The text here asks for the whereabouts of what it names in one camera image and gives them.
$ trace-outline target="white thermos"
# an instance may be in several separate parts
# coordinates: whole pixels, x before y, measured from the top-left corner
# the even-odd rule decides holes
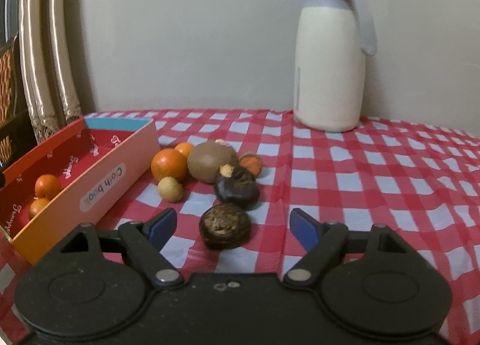
[[[367,0],[302,0],[294,114],[314,129],[344,132],[360,117],[365,56],[377,50]]]

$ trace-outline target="blue gripper pad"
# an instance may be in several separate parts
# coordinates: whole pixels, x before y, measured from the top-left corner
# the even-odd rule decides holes
[[[290,213],[290,231],[307,252],[320,242],[319,225],[316,219],[300,208],[294,208]]]
[[[150,228],[147,234],[148,242],[157,251],[161,251],[177,229],[177,212],[173,208],[167,208],[150,220],[147,225]]]

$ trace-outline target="small round fruit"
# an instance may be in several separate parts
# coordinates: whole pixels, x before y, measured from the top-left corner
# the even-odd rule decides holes
[[[163,149],[155,154],[150,168],[157,180],[162,180],[164,177],[173,177],[177,181],[182,181],[187,174],[187,158],[175,149]]]
[[[178,144],[177,146],[175,146],[175,150],[186,158],[188,158],[193,148],[194,146],[190,142],[182,142],[181,144]]]
[[[41,175],[35,182],[35,196],[52,200],[62,191],[62,186],[54,175]]]
[[[50,200],[45,198],[34,200],[28,209],[28,217],[33,219],[48,203],[50,203]]]
[[[183,196],[183,188],[173,177],[164,177],[157,185],[158,194],[170,203],[176,203]]]

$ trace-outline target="white wall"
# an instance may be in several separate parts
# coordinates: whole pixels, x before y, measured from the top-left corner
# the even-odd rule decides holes
[[[480,134],[480,0],[370,0],[364,112]],[[65,0],[85,110],[291,109],[299,0]]]

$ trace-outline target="metal screw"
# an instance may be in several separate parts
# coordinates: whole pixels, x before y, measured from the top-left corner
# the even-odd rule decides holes
[[[180,273],[173,269],[162,269],[155,274],[155,277],[164,283],[169,283],[177,280],[180,277]]]
[[[217,291],[226,291],[227,285],[225,283],[217,283],[213,286],[213,288]]]
[[[293,281],[306,281],[311,278],[310,271],[306,269],[292,269],[286,275]]]
[[[230,288],[238,288],[240,287],[240,283],[238,281],[229,281],[227,286]]]

